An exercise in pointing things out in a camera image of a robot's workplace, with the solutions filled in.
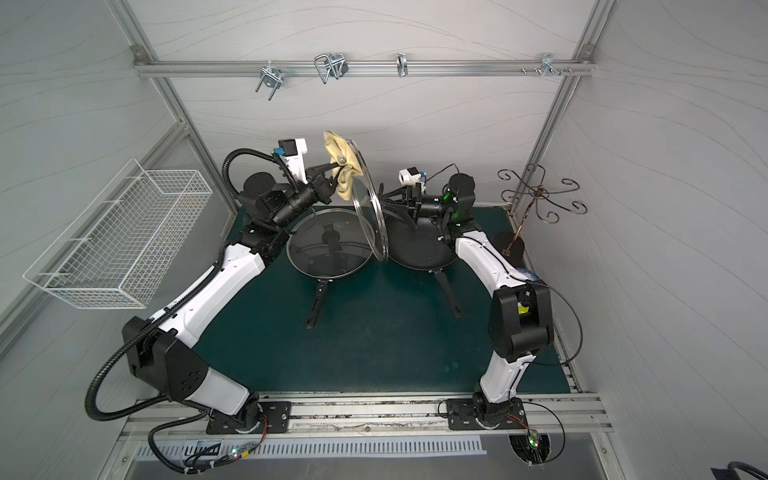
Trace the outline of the yellow cleaning cloth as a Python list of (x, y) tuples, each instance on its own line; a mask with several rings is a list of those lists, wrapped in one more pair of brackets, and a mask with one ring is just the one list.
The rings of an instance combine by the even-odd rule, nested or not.
[(363, 176), (363, 169), (352, 144), (331, 130), (323, 132), (324, 146), (336, 167), (332, 169), (338, 185), (336, 193), (344, 201), (350, 201), (354, 179)]

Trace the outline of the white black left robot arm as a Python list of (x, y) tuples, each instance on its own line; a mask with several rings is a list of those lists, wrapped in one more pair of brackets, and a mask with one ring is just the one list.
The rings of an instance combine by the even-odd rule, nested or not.
[(151, 318), (123, 328), (130, 373), (170, 401), (209, 411), (239, 433), (253, 431), (262, 409), (257, 392), (218, 372), (194, 346), (220, 311), (263, 273), (289, 238), (289, 224), (316, 203), (329, 203), (343, 166), (306, 170), (305, 181), (278, 183), (267, 172), (251, 175), (236, 199), (246, 209), (243, 229), (222, 245), (214, 265)]

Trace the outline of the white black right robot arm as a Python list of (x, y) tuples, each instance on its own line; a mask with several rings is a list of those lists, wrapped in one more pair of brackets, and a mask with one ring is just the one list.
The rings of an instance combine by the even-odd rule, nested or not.
[(510, 264), (475, 221), (473, 177), (455, 173), (440, 194), (430, 195), (427, 177), (417, 168), (403, 169), (398, 176), (399, 188), (380, 198), (388, 213), (391, 258), (431, 273), (455, 316), (462, 311), (444, 270), (456, 260), (471, 269), (491, 298), (493, 353), (471, 400), (447, 401), (449, 427), (524, 428), (525, 411), (516, 393), (527, 368), (554, 340), (550, 290)]

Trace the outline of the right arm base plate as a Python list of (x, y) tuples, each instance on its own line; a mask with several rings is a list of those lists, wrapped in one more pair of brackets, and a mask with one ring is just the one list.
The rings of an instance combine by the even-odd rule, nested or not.
[(451, 431), (528, 430), (526, 413), (517, 397), (502, 403), (488, 403), (480, 396), (448, 399), (439, 404), (438, 414), (447, 420)]

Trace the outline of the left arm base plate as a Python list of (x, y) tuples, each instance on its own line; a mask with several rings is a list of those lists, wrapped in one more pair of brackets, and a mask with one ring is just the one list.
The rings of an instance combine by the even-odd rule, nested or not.
[(205, 432), (209, 435), (282, 434), (288, 430), (292, 404), (288, 401), (250, 401), (235, 415), (214, 411)]

